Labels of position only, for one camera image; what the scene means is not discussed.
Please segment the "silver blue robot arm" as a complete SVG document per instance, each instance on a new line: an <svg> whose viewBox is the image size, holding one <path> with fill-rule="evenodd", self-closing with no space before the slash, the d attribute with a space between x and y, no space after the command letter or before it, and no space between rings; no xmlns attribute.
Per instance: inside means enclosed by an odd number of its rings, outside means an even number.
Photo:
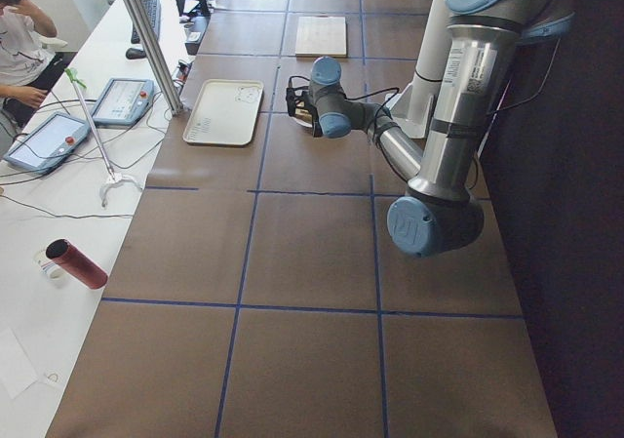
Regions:
<svg viewBox="0 0 624 438"><path fill-rule="evenodd" d="M346 97L339 63L317 59L303 101L317 137L365 132L406 182L387 228L426 258L474 242L484 225L466 179L517 49L558 39L574 0L433 0L413 78L391 106Z"/></svg>

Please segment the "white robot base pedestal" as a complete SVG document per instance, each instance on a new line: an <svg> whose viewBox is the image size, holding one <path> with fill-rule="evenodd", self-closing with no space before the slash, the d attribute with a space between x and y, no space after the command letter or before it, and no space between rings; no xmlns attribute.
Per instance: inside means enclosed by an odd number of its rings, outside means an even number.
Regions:
<svg viewBox="0 0 624 438"><path fill-rule="evenodd" d="M391 114L405 134L424 139L442 86L451 46L445 0L432 0L410 83L392 103Z"/></svg>

